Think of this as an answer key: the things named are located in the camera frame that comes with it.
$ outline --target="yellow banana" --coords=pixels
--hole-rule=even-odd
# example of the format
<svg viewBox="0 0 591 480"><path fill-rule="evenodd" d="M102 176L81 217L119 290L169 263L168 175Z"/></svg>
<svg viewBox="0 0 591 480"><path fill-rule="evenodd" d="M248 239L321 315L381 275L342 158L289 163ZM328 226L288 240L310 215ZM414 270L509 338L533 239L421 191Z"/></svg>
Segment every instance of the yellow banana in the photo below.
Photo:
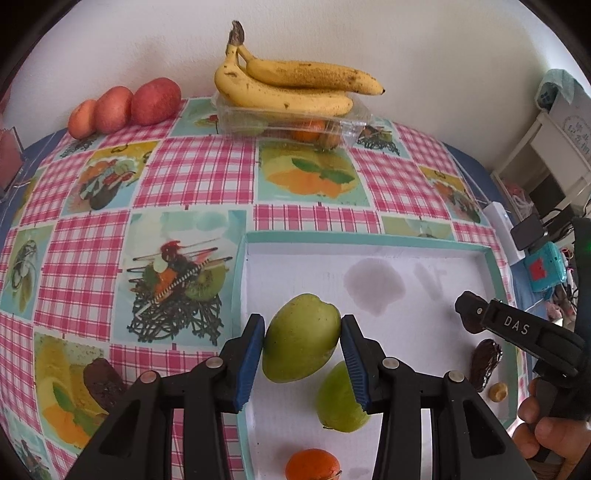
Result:
<svg viewBox="0 0 591 480"><path fill-rule="evenodd" d="M328 88L365 95L386 90L369 73L318 61L279 61L256 58L244 45L238 53L246 61L246 72L254 79L276 87Z"/></svg>
<svg viewBox="0 0 591 480"><path fill-rule="evenodd" d="M244 40L244 31L238 22L233 24L226 60L214 76L217 89L232 103L245 108L323 116L345 115L353 108L353 100L344 92L278 88L248 76L238 64L238 46Z"/></svg>

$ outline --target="hand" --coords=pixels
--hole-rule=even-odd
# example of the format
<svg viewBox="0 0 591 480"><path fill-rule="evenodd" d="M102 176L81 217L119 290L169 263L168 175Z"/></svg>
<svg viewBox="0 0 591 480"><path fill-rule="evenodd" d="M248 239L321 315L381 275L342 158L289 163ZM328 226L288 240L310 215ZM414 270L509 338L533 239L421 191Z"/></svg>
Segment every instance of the hand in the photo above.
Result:
<svg viewBox="0 0 591 480"><path fill-rule="evenodd" d="M534 472L538 478L566 480L591 443L591 429L585 421L545 417L536 425L535 434L531 433L527 424L535 423L540 416L540 404L535 398L535 385L536 380L530 383L528 389L531 396L521 403L517 411L517 415L525 423L515 429L513 441L526 459L535 456L540 445L563 457L564 463L557 475L555 471L552 476L540 475L542 472L536 469Z"/></svg>

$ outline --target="silver bolt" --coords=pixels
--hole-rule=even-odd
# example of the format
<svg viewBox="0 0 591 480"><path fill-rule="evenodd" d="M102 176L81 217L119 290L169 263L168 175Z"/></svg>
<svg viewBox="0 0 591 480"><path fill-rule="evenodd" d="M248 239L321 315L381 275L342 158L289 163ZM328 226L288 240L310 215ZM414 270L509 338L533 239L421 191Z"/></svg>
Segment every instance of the silver bolt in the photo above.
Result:
<svg viewBox="0 0 591 480"><path fill-rule="evenodd" d="M205 360L207 368L220 368L223 365L223 360L218 356L211 356Z"/></svg>
<svg viewBox="0 0 591 480"><path fill-rule="evenodd" d="M390 370L395 370L396 368L400 367L400 362L394 357L387 356L382 360L382 365Z"/></svg>
<svg viewBox="0 0 591 480"><path fill-rule="evenodd" d="M457 370L452 370L451 372L448 372L447 376L449 377L449 380L455 383L462 383L465 379L464 374Z"/></svg>
<svg viewBox="0 0 591 480"><path fill-rule="evenodd" d="M152 383L158 378L158 374L154 370L148 370L140 375L139 379L143 383Z"/></svg>

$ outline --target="wall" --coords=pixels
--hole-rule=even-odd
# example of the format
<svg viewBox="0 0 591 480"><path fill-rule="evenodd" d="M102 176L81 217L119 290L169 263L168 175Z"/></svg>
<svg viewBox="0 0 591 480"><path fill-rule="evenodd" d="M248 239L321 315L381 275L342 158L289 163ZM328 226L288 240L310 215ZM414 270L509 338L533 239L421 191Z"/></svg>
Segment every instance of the wall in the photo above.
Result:
<svg viewBox="0 0 591 480"><path fill-rule="evenodd" d="M28 145L114 85L135 89L169 76L186 96L210 94L234 18L261 57L371 72L387 90L366 98L375 114L488 167L531 124L549 67L589 88L562 43L518 0L82 0L23 65L5 122Z"/></svg>

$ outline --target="white power strip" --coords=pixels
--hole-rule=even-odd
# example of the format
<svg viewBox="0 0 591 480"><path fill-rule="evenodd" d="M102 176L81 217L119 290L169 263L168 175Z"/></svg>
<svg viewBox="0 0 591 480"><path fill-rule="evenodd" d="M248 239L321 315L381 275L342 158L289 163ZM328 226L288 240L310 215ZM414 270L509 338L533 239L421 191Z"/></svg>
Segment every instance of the white power strip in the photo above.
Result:
<svg viewBox="0 0 591 480"><path fill-rule="evenodd" d="M515 246L515 242L511 236L513 224L509 220L505 208L499 202L492 202L484 208L483 212L491 227L495 229L495 233L501 242L501 247L509 261L509 265L514 265L523 260L525 253L523 250L517 250Z"/></svg>

